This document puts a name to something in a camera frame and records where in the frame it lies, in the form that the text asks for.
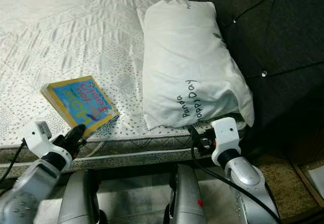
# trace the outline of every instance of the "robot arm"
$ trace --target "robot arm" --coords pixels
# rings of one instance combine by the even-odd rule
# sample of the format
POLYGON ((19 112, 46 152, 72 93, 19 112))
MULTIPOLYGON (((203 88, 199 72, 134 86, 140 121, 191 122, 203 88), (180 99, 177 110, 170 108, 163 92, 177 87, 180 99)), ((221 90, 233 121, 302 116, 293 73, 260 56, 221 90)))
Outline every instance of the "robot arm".
POLYGON ((33 222, 39 203, 51 193, 60 171, 67 169, 76 157, 78 141, 85 129, 85 125, 79 125, 51 143, 51 133, 45 122, 33 122, 27 126, 25 141, 40 159, 34 161, 0 199, 0 223, 33 222))
MULTIPOLYGON (((211 125, 213 132, 205 132, 202 135, 198 135, 193 127, 189 128, 193 141, 197 143, 198 150, 204 154, 212 153, 213 162, 223 168, 228 180, 255 196, 278 216, 275 203, 267 191, 264 175, 240 155, 239 136, 235 120, 230 117, 222 118, 213 121, 211 125), (209 140, 208 148, 202 145, 200 138, 209 140)), ((231 187, 231 190, 236 199, 236 211, 240 223, 277 223, 264 208, 247 195, 233 187, 231 187)))

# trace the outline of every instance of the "white quilted mattress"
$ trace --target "white quilted mattress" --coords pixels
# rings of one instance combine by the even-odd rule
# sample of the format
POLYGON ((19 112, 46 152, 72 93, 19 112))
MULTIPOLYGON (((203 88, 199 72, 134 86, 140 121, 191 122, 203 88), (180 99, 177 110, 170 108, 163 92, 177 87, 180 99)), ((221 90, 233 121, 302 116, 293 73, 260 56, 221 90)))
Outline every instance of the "white quilted mattress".
POLYGON ((39 89, 86 75, 121 113, 89 141, 187 135, 185 128, 148 131, 142 115, 143 32, 136 9, 158 1, 0 0, 0 148, 20 144, 31 120, 45 120, 53 136, 66 133, 68 125, 39 89))

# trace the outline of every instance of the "red marking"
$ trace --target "red marking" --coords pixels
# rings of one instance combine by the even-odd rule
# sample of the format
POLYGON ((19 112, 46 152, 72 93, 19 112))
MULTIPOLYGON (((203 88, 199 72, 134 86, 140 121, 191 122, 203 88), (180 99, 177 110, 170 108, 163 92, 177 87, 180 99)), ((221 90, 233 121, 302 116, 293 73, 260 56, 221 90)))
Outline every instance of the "red marking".
POLYGON ((86 88, 86 86, 87 86, 87 85, 85 85, 84 83, 81 84, 82 89, 85 90, 85 91, 88 90, 88 89, 86 88))
POLYGON ((97 100, 97 104, 99 104, 99 105, 103 105, 103 101, 102 101, 102 99, 98 99, 98 100, 97 100))
POLYGON ((104 111, 104 110, 107 110, 108 108, 107 108, 107 106, 106 107, 98 107, 98 111, 101 113, 102 111, 104 111))
POLYGON ((87 95, 85 93, 80 93, 81 98, 86 99, 87 95))
POLYGON ((203 204, 203 202, 202 202, 201 200, 197 200, 197 203, 198 203, 198 205, 199 205, 200 207, 203 207, 203 206, 204 206, 204 204, 203 204))
POLYGON ((91 95, 93 96, 94 99, 98 99, 99 98, 99 94, 97 94, 97 93, 92 93, 91 95))
POLYGON ((93 117, 98 117, 99 115, 100 115, 100 112, 98 112, 96 109, 95 109, 95 107, 93 107, 93 106, 90 106, 90 108, 91 108, 91 115, 93 116, 93 117))

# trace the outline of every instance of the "black cable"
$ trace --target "black cable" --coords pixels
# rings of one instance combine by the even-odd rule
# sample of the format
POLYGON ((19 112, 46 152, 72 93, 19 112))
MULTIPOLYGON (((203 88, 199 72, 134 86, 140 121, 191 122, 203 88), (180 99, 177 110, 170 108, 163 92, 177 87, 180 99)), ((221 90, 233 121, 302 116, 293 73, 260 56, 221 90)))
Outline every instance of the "black cable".
POLYGON ((22 143, 20 145, 20 147, 18 148, 18 150, 16 151, 16 154, 14 156, 14 158, 12 159, 9 167, 7 168, 7 171, 5 172, 5 174, 2 176, 1 180, 0 180, 0 184, 6 179, 7 175, 9 174, 12 166, 14 165, 14 163, 16 162, 17 158, 18 158, 18 155, 19 153, 21 152, 22 148, 26 146, 26 141, 25 141, 25 138, 22 139, 22 143))
POLYGON ((258 205, 260 205, 265 211, 267 211, 272 217, 273 219, 275 219, 275 221, 278 224, 281 224, 281 220, 280 218, 268 207, 266 206, 262 201, 260 201, 258 198, 256 198, 254 195, 252 195, 251 193, 249 193, 248 191, 246 191, 245 189, 241 188, 240 186, 234 184, 233 182, 227 180, 226 178, 222 177, 221 175, 218 175, 210 170, 208 170, 207 168, 204 168, 203 166, 200 165, 200 163, 197 161, 195 155, 194 155, 194 143, 191 146, 191 157, 193 162, 197 165, 197 167, 199 167, 202 171, 208 173, 209 175, 219 179, 220 181, 226 183, 227 185, 230 185, 232 188, 240 191, 242 194, 248 196, 250 199, 252 199, 254 202, 256 202, 258 205))

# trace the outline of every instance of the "yellow book edge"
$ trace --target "yellow book edge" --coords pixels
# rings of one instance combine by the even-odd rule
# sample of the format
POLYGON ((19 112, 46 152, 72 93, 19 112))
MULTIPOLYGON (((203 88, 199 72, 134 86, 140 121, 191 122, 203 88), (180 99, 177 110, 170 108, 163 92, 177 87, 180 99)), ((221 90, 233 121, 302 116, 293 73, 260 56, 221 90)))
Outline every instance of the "yellow book edge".
MULTIPOLYGON (((77 122, 71 117, 61 100, 56 96, 53 88, 58 86, 65 86, 74 82, 82 82, 87 80, 92 80, 95 86, 100 90, 105 100, 111 105, 111 107, 114 109, 115 114, 119 115, 118 110, 114 106, 114 104, 111 103, 108 96, 104 93, 104 91, 98 86, 97 82, 94 80, 92 76, 84 76, 76 79, 70 79, 66 81, 59 81, 54 83, 48 83, 45 84, 41 89, 40 92, 44 95, 44 97, 49 101, 49 103, 54 107, 54 109, 60 114, 60 116, 67 122, 67 124, 70 127, 77 126, 77 122)), ((95 124, 91 125, 90 127, 87 127, 83 139, 86 139, 90 136, 91 133, 95 132, 100 126, 106 124, 109 122, 112 118, 114 118, 112 115, 110 117, 105 117, 104 119, 96 122, 95 124)))

